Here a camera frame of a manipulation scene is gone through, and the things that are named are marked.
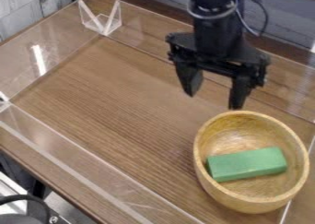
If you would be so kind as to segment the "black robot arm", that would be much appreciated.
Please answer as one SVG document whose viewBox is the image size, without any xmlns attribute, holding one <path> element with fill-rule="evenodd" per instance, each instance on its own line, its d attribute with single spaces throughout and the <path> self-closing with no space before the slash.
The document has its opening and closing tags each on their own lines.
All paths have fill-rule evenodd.
<svg viewBox="0 0 315 224">
<path fill-rule="evenodd" d="M 195 96 L 203 73 L 231 79 L 228 107 L 244 106 L 251 90 L 264 85 L 269 56 L 249 45 L 244 33 L 244 0 L 189 0 L 187 12 L 193 18 L 191 32 L 165 35 L 168 59 L 173 62 L 183 91 Z"/>
</svg>

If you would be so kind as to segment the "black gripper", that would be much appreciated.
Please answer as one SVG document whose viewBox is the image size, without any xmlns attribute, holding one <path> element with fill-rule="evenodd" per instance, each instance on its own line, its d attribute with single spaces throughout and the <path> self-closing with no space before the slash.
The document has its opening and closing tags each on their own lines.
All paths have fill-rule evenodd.
<svg viewBox="0 0 315 224">
<path fill-rule="evenodd" d="M 193 31 L 168 33 L 165 42 L 184 93 L 193 97 L 203 83 L 203 72 L 213 72 L 232 79 L 228 108 L 241 109 L 251 88 L 264 84 L 269 57 L 245 41 L 239 15 L 196 18 Z"/>
</svg>

